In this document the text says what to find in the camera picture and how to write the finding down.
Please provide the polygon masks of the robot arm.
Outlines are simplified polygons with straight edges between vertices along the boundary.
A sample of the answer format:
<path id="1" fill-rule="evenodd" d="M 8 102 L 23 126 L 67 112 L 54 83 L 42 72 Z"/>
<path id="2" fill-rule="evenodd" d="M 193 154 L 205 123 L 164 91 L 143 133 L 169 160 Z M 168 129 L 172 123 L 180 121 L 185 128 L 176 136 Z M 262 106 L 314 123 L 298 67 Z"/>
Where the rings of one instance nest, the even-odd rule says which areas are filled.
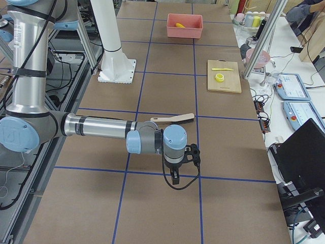
<path id="1" fill-rule="evenodd" d="M 1 144 L 26 153 L 58 137 L 98 136 L 126 141 L 131 154 L 158 154 L 162 168 L 169 169 L 168 185 L 179 189 L 179 168 L 189 162 L 192 150 L 185 129 L 172 124 L 164 129 L 152 121 L 137 122 L 107 117 L 81 116 L 66 112 L 62 100 L 47 89 L 49 33 L 77 31 L 86 57 L 97 63 L 90 49 L 77 1 L 8 1 L 13 19 L 13 80 L 3 98 Z"/>

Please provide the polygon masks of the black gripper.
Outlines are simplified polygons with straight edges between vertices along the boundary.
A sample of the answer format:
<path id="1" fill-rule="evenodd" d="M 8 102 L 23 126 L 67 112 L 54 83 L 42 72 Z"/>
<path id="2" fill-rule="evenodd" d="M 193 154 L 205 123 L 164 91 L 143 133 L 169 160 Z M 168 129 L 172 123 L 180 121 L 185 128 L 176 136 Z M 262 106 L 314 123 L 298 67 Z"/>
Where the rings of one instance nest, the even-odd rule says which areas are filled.
<path id="1" fill-rule="evenodd" d="M 172 178 L 172 184 L 173 185 L 178 185 L 180 183 L 180 176 L 179 176 L 179 168 L 183 165 L 186 164 L 185 160 L 182 160 L 179 163 L 170 163 L 166 159 L 164 159 L 164 164 L 169 168 L 171 178 Z"/>

